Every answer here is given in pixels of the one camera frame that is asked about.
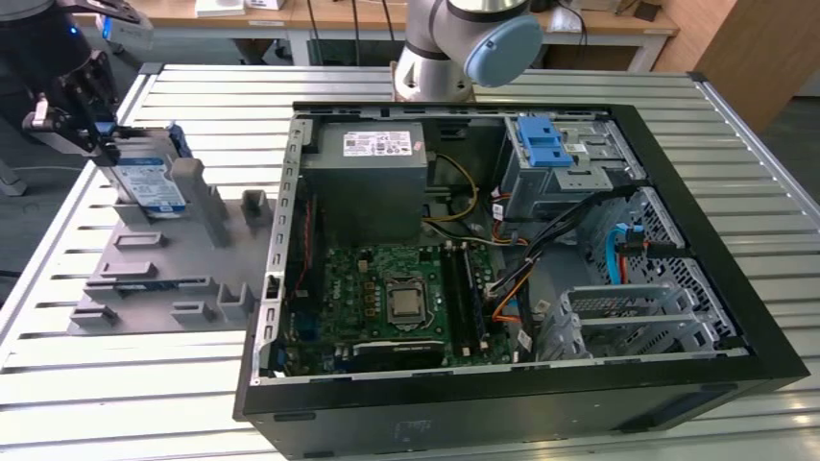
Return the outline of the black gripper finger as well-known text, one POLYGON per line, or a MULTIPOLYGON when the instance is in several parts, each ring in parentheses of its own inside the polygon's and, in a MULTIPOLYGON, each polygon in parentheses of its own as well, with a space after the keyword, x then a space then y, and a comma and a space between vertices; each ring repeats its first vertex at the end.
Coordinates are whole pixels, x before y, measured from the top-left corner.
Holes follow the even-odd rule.
POLYGON ((55 79, 40 95, 35 135, 62 154, 95 155, 98 131, 82 84, 70 74, 55 79))
POLYGON ((108 55, 91 50, 84 64, 66 76, 67 112, 72 129, 80 137, 78 145, 98 166, 115 166, 119 151, 114 145, 119 97, 108 55))

